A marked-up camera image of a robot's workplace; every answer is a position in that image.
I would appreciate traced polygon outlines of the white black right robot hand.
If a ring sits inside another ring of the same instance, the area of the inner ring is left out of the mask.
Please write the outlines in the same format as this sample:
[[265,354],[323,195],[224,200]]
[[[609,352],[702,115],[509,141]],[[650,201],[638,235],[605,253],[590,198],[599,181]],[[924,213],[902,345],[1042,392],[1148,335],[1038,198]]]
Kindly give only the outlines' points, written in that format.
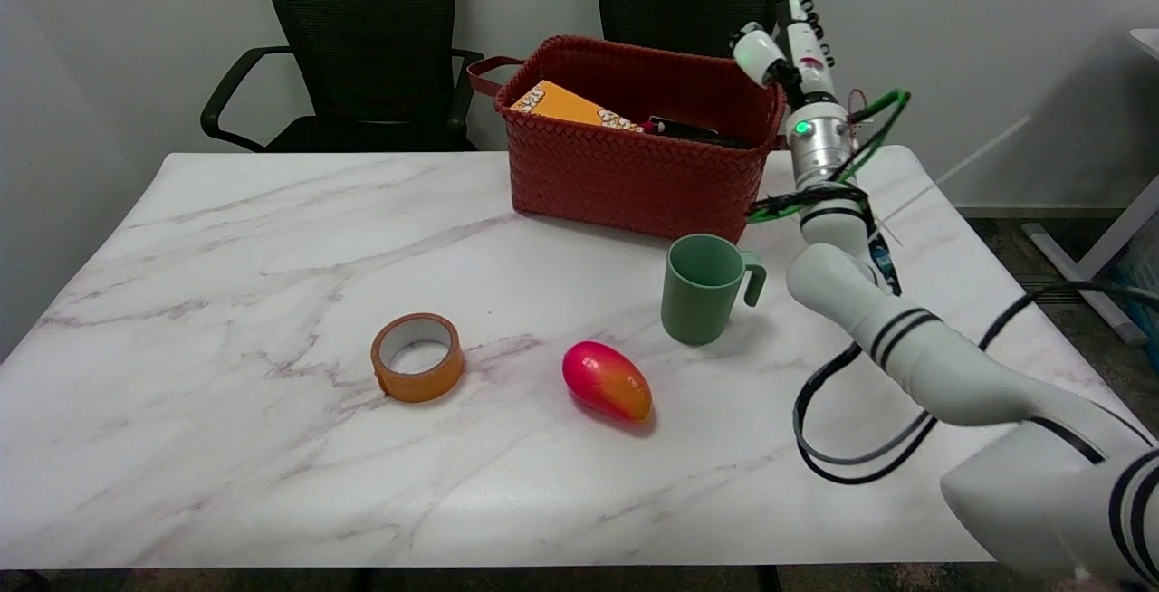
[[811,0],[771,0],[773,25],[750,22],[732,35],[732,60],[763,88],[778,85],[788,109],[836,101],[831,51]]

